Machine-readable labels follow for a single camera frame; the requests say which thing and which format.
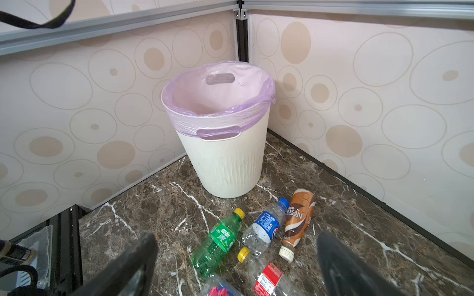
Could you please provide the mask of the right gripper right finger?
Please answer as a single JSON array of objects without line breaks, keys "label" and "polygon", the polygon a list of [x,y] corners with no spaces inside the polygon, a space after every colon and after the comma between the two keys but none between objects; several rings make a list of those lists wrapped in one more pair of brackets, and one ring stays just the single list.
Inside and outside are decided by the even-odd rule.
[{"label": "right gripper right finger", "polygon": [[319,234],[317,256],[325,288],[330,296],[401,296],[403,294],[331,233]]}]

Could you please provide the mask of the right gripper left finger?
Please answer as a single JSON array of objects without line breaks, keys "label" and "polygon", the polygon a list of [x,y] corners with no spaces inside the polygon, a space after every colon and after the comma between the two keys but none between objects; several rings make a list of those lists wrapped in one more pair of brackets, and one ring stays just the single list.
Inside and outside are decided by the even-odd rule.
[{"label": "right gripper left finger", "polygon": [[70,295],[148,296],[158,250],[155,235],[143,233],[122,254]]}]

